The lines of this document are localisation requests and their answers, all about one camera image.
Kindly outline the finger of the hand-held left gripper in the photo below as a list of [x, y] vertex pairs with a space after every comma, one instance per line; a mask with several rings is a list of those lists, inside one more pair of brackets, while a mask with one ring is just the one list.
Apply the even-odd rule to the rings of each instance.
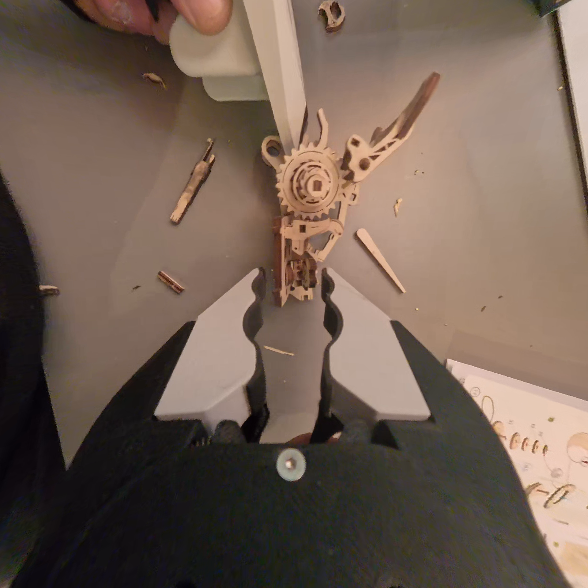
[[298, 147], [307, 100], [291, 1], [244, 1], [254, 45], [285, 152]]

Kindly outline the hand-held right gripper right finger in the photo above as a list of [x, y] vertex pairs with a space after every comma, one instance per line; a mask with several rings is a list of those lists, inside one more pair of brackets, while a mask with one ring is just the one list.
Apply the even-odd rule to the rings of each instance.
[[321, 411], [342, 423], [425, 421], [431, 413], [392, 320], [332, 268], [322, 270]]

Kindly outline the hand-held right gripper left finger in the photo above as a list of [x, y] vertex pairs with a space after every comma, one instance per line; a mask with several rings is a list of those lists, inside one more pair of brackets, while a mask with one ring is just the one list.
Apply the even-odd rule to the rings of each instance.
[[158, 420], [243, 426], [251, 417], [247, 388], [263, 373], [254, 337], [265, 289], [263, 268], [254, 268], [196, 318], [154, 411]]

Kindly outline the brown wooden model assembly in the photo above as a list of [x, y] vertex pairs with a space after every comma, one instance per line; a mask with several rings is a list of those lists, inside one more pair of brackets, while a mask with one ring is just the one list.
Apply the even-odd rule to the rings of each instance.
[[319, 264], [342, 237], [348, 210], [359, 200], [360, 182], [406, 142], [440, 78], [432, 72], [401, 114], [387, 128], [376, 128], [369, 141], [351, 135], [342, 156], [329, 146], [323, 109], [318, 110], [317, 141], [304, 134], [299, 144], [287, 151], [277, 136], [264, 139], [262, 159], [275, 170], [281, 210], [273, 222], [278, 306], [290, 296], [301, 301], [313, 299]]

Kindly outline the person's left hand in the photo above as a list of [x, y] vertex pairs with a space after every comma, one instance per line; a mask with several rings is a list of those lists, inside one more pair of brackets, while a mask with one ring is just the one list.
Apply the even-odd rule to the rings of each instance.
[[216, 35], [232, 16], [232, 1], [74, 1], [84, 16], [101, 27], [169, 43], [178, 16], [197, 32]]

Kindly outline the small d-shaped wooden piece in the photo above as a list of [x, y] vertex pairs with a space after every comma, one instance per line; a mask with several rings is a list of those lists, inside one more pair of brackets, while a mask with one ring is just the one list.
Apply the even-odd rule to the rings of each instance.
[[318, 7], [318, 15], [323, 19], [327, 33], [338, 32], [346, 18], [345, 9], [339, 1], [323, 1]]

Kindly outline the long notched wooden strip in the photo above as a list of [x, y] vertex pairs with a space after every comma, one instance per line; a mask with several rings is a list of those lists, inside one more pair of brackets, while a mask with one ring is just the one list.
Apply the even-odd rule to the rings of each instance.
[[368, 231], [364, 228], [360, 228], [356, 231], [355, 234], [357, 240], [364, 246], [367, 252], [371, 255], [371, 257], [379, 265], [379, 267], [385, 272], [387, 277], [395, 284], [398, 290], [400, 290], [401, 293], [406, 293], [406, 289], [401, 284], [397, 275], [391, 268], [390, 264], [388, 263], [388, 261], [386, 260], [378, 246], [375, 244], [374, 240], [372, 239]]

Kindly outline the pointed dark wooden stick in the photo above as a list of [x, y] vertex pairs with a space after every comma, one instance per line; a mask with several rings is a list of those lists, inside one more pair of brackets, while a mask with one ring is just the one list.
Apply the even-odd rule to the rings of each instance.
[[212, 154], [214, 142], [215, 140], [213, 138], [208, 138], [206, 149], [202, 157], [196, 162], [187, 184], [185, 185], [170, 216], [170, 221], [175, 225], [181, 222], [195, 196], [198, 194], [200, 188], [206, 182], [210, 174], [216, 159], [215, 155]]

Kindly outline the open instruction booklet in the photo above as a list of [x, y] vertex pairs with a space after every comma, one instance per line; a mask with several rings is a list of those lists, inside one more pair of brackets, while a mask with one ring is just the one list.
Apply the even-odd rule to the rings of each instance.
[[587, 401], [453, 359], [446, 367], [504, 445], [563, 575], [587, 587]]

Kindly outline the wooden book stand white base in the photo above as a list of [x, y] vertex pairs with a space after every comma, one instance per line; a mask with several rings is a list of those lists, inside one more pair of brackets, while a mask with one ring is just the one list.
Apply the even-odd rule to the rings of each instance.
[[584, 198], [587, 198], [587, 1], [568, 1], [556, 11], [563, 77]]

